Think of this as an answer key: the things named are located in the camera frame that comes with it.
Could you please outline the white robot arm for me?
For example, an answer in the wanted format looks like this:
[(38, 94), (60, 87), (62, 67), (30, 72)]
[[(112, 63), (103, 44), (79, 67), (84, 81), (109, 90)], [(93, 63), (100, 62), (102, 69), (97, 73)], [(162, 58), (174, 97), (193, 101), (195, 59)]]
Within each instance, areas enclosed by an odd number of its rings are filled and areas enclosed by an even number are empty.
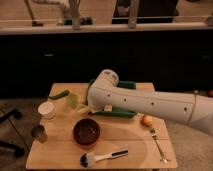
[(101, 111), (106, 105), (188, 125), (213, 136), (213, 98), (184, 93), (119, 88), (118, 75), (103, 70), (87, 93), (88, 105)]

